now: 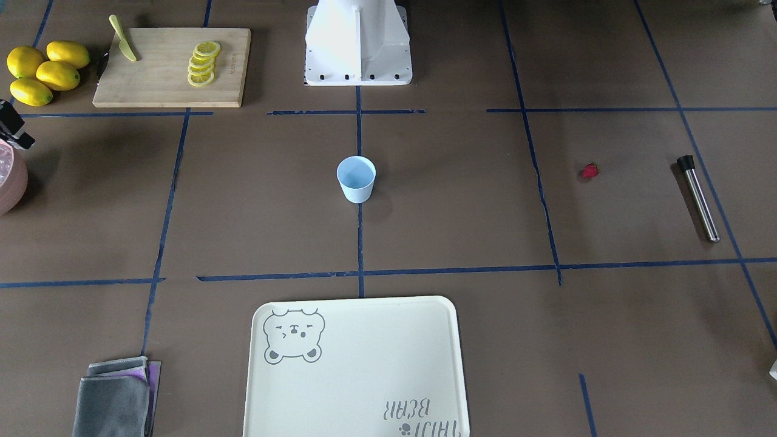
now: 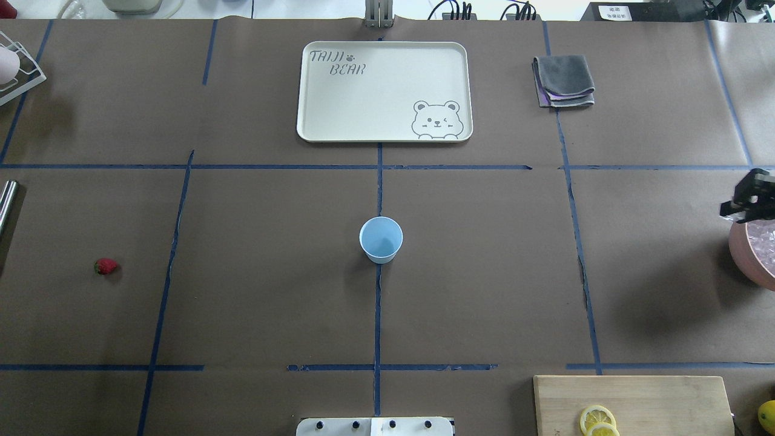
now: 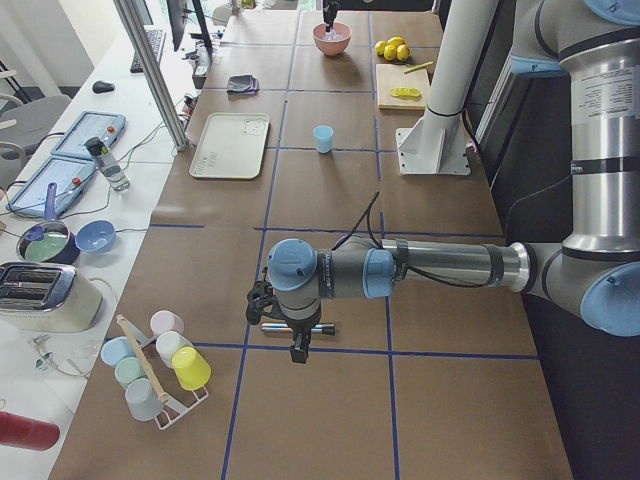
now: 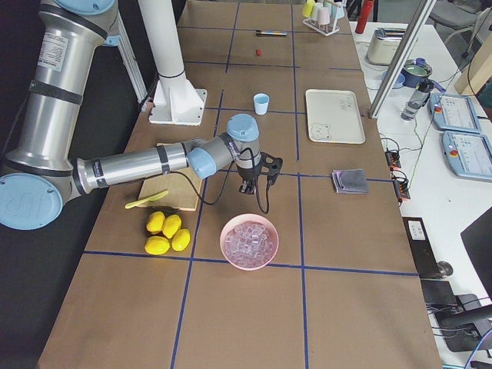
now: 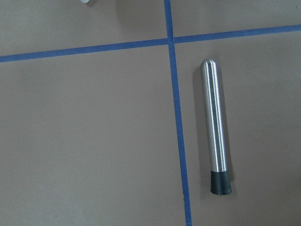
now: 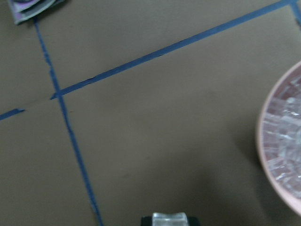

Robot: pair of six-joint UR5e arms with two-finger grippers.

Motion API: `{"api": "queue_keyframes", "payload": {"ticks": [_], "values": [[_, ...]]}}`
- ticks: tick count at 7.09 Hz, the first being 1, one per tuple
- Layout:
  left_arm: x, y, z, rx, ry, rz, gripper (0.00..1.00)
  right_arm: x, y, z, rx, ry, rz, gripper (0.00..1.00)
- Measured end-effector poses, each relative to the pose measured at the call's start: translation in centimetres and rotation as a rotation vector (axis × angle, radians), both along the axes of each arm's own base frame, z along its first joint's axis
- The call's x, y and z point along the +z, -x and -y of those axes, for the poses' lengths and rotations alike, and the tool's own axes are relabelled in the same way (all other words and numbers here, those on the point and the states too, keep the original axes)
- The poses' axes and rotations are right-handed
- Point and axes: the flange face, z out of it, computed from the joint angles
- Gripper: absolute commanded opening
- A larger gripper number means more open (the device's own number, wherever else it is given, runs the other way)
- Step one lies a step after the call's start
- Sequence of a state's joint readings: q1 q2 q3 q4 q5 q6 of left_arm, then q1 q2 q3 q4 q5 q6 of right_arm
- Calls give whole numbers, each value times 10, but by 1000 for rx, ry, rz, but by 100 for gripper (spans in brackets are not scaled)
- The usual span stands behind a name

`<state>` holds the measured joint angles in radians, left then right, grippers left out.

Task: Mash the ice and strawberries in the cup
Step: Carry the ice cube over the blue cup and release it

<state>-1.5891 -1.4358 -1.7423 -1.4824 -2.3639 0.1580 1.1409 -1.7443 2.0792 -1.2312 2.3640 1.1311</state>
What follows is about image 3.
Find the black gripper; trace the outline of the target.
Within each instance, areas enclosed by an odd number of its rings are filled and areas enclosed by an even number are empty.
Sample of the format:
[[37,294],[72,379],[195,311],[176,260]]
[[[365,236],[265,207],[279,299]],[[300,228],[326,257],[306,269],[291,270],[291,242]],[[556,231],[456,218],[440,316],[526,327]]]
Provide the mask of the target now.
[[338,12],[337,0],[323,0],[322,13],[325,25],[333,25]]
[[311,330],[320,322],[320,314],[304,319],[289,319],[288,326],[292,329],[293,345],[290,347],[290,356],[293,363],[305,364],[307,362],[307,349],[311,343]]

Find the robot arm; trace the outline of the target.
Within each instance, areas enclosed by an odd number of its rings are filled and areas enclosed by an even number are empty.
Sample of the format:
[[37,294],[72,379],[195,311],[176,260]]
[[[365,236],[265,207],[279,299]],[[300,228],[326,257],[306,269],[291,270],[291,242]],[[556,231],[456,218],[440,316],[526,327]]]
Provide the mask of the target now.
[[639,5],[520,1],[511,70],[571,79],[573,229],[559,244],[506,247],[348,235],[329,250],[285,239],[247,296],[246,317],[283,320],[307,360],[325,299],[389,296],[408,275],[542,297],[593,328],[639,332]]

